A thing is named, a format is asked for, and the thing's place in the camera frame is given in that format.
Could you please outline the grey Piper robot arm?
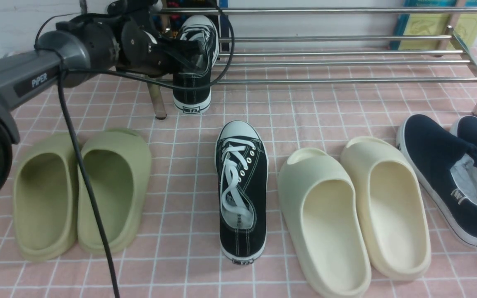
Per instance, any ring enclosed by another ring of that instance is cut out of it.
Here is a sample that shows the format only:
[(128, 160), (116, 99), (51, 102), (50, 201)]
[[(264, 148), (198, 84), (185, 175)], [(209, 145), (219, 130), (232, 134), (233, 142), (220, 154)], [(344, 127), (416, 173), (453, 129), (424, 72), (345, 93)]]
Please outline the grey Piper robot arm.
[(110, 68), (160, 77), (199, 70), (199, 41), (172, 39), (153, 24), (139, 25), (127, 1), (108, 14), (86, 13), (38, 32), (32, 51), (0, 59), (0, 189), (20, 141), (12, 111), (57, 84), (77, 87)]

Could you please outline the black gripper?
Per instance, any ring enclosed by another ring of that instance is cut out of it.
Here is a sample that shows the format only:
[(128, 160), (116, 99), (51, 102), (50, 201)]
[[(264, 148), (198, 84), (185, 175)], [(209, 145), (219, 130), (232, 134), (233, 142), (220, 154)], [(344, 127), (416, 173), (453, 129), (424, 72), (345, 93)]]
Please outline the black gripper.
[(157, 79), (171, 70), (201, 70), (202, 45), (163, 37), (154, 15), (166, 6), (164, 0), (114, 0), (107, 6), (111, 16), (121, 16), (116, 70)]

